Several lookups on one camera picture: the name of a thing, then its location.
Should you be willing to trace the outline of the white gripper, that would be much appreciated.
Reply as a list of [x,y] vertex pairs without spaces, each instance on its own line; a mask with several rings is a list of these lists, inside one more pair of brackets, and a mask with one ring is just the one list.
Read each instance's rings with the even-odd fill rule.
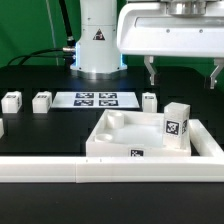
[[215,69],[204,82],[213,90],[224,69],[224,1],[206,2],[204,15],[171,15],[168,9],[165,2],[126,4],[118,19],[118,49],[145,56],[152,85],[157,74],[153,56],[215,58]]

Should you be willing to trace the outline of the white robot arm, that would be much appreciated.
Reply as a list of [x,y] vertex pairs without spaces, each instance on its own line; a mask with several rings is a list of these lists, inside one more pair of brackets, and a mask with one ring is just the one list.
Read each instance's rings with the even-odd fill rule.
[[224,0],[80,0],[81,38],[71,71],[89,79],[110,78],[126,68],[125,55],[142,55],[150,81],[158,80],[156,57],[212,58],[206,84],[224,70]]

